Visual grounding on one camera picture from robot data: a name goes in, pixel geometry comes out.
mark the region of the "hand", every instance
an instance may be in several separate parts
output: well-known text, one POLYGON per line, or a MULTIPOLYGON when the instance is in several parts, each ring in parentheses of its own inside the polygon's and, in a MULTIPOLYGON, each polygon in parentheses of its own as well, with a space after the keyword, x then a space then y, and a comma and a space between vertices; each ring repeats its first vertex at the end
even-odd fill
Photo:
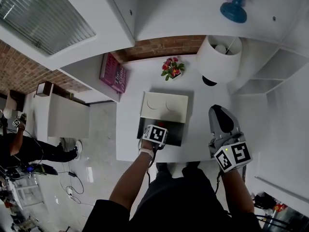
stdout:
POLYGON ((141 141, 141 147, 144 149, 149 149, 149 150, 153 150, 152 144, 150 141, 143 139, 141 141))
POLYGON ((25 124, 23 122, 20 122, 18 128, 20 128, 24 131, 25 130, 25 124))

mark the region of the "lamp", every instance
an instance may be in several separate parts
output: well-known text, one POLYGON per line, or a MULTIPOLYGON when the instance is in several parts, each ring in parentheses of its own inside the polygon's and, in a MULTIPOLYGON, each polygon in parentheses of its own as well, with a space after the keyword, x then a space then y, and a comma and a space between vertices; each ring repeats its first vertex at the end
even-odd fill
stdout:
POLYGON ((241 53, 240 38, 207 35, 197 52, 197 65, 204 83, 214 86, 233 81, 238 74, 241 53))

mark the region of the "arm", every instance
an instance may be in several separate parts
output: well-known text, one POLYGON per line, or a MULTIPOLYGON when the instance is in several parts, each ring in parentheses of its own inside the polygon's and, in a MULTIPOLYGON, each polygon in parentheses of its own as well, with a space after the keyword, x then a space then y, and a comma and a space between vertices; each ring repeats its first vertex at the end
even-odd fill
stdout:
POLYGON ((252 198, 237 170, 222 176, 228 208, 232 215, 254 213, 252 198))
POLYGON ((16 155, 19 152, 21 145, 23 144, 24 129, 25 129, 25 126, 23 124, 20 124, 18 127, 16 137, 14 141, 10 144, 11 156, 16 155))
MULTIPOLYGON (((141 147, 152 150, 150 142, 146 140, 143 140, 141 147)), ((145 152, 141 152, 117 182, 110 196, 110 200, 121 204, 130 211, 140 191, 150 161, 151 156, 145 152)))

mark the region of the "white desk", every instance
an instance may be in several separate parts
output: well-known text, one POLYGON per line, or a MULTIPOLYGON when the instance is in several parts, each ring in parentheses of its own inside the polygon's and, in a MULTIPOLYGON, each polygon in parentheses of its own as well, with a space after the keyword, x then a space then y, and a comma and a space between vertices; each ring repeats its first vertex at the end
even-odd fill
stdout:
POLYGON ((186 72, 179 80, 165 81, 160 76, 163 58, 132 61, 125 64, 129 70, 126 92, 117 105, 116 157, 117 160, 134 161, 138 155, 137 132, 143 91, 188 95, 187 122, 182 146, 166 145, 158 151, 157 162, 187 162, 210 160, 208 143, 212 139, 208 110, 214 104, 230 108, 230 96, 225 84, 205 85, 202 75, 195 69, 195 55, 181 57, 186 72))

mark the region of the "white box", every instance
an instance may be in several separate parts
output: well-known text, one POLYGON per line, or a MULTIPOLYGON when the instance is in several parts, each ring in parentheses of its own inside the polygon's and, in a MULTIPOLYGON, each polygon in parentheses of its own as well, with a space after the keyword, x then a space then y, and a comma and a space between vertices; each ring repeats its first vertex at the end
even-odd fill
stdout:
POLYGON ((187 107, 188 96, 145 92, 140 116, 184 124, 187 107))

